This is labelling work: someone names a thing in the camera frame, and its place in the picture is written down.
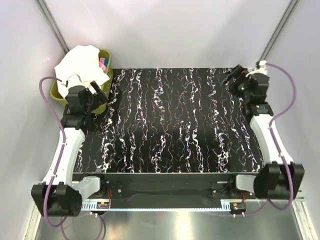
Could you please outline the cream white t shirt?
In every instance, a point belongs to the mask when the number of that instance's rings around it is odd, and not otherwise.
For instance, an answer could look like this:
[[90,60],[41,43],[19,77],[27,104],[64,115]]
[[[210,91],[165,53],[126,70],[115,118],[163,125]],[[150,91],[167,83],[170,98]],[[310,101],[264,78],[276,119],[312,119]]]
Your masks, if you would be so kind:
[[109,80],[109,77],[99,67],[100,50],[92,45],[78,45],[71,49],[61,62],[54,67],[58,92],[65,98],[69,89],[74,86],[84,86],[94,93],[90,82],[95,81],[99,87]]

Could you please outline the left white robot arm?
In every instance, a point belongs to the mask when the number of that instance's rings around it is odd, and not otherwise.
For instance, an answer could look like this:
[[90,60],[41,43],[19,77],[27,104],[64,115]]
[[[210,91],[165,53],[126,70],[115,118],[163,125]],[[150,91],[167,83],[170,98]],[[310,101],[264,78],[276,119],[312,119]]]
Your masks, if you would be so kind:
[[98,176],[85,176],[73,184],[73,172],[79,150],[89,128],[93,125],[92,112],[108,101],[108,97],[92,81],[69,87],[60,128],[57,149],[50,168],[41,183],[31,189],[31,196],[40,214],[45,217],[76,217],[83,201],[91,195],[103,198],[108,186]]

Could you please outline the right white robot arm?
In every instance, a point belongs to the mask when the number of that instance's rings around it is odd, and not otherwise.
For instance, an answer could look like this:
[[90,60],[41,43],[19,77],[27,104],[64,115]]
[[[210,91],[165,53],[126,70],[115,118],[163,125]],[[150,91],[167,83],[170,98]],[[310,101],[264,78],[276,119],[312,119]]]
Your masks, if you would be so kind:
[[235,180],[227,185],[227,192],[235,199],[249,192],[258,199],[292,202],[299,191],[305,169],[302,164],[294,163],[277,131],[275,120],[288,109],[274,114],[266,101],[269,66],[265,60],[257,62],[253,70],[238,64],[222,80],[222,84],[234,80],[228,90],[243,101],[242,114],[257,138],[263,158],[263,167],[257,175],[237,174]]

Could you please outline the olive green plastic bin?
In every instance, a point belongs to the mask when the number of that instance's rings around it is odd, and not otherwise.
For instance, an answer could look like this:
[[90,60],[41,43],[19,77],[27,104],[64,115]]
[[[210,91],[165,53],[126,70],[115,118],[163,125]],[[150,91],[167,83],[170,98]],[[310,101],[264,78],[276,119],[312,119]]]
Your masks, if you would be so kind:
[[[112,55],[110,54],[109,51],[107,51],[106,49],[100,49],[99,50],[99,54],[98,54],[99,60],[100,58],[107,58],[109,59],[109,63],[108,66],[106,67],[105,70],[105,74],[109,77],[109,80],[106,81],[105,83],[103,83],[102,85],[100,85],[101,90],[105,93],[105,95],[107,97],[109,97],[109,93],[110,93],[110,88],[112,85],[112,80],[113,80],[113,69],[111,67],[111,60],[112,60]],[[50,89],[50,96],[53,100],[57,101],[58,103],[60,103],[63,107],[68,103],[67,100],[65,100],[59,93],[58,91],[58,84],[57,81],[54,80],[53,84],[51,86]]]

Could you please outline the pink t shirt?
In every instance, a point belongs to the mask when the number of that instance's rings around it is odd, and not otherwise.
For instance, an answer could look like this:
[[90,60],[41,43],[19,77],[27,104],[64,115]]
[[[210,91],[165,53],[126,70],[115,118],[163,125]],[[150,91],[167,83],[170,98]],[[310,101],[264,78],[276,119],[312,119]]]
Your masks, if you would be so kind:
[[102,69],[103,72],[106,71],[106,65],[105,65],[105,58],[101,57],[99,59],[99,67]]

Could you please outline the blue item in bin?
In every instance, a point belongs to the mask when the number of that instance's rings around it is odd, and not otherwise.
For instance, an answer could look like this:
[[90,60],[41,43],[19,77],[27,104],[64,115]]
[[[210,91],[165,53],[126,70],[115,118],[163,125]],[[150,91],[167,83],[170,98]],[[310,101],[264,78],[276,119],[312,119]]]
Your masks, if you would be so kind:
[[108,58],[105,58],[105,59],[104,59],[104,65],[105,65],[106,67],[108,67],[108,64],[109,64],[109,59],[108,59]]

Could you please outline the black marbled table mat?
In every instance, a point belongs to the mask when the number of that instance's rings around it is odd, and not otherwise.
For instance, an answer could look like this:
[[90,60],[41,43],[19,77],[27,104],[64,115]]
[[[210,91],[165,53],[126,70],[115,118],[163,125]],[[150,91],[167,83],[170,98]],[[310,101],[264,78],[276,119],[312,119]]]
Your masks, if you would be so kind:
[[263,157],[225,68],[115,69],[76,173],[258,172]]

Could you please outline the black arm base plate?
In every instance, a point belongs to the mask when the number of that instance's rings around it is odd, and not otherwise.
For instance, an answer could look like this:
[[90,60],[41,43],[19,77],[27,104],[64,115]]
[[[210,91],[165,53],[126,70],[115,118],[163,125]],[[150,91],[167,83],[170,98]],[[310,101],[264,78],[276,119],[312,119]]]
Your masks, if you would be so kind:
[[202,196],[245,199],[253,193],[236,189],[237,173],[85,173],[75,172],[73,181],[99,177],[102,189],[111,191],[112,200],[138,196]]

